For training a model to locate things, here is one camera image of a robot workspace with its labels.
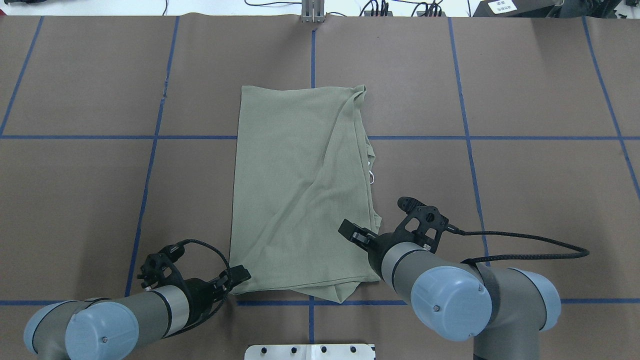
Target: white label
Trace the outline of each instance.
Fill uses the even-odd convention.
[[[489,3],[489,7],[491,8],[491,11],[493,11],[493,13],[508,13],[518,10],[518,8],[513,4],[513,1],[511,0],[494,1],[492,3]]]

